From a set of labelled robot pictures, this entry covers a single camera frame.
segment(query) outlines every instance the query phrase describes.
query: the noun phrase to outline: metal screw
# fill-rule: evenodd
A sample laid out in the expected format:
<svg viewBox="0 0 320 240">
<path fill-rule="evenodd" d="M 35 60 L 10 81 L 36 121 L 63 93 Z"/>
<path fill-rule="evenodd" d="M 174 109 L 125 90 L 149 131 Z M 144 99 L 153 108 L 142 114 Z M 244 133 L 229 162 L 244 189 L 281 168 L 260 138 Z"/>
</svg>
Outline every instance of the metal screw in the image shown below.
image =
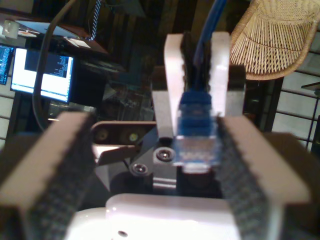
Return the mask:
<svg viewBox="0 0 320 240">
<path fill-rule="evenodd" d="M 107 139 L 108 135 L 109 135 L 109 132 L 107 130 L 101 129 L 95 135 L 95 139 L 97 139 L 98 141 L 104 141 Z"/>
<path fill-rule="evenodd" d="M 141 163 L 133 165 L 132 170 L 138 175 L 146 175 L 148 173 L 148 167 Z"/>
<path fill-rule="evenodd" d="M 156 157 L 162 162 L 171 162 L 175 158 L 175 151 L 169 147 L 159 147 L 156 150 Z"/>
<path fill-rule="evenodd" d="M 131 142 L 137 141 L 138 138 L 139 138 L 139 135 L 136 134 L 136 133 L 131 133 L 130 136 L 129 136 L 129 140 L 130 140 Z"/>
</svg>

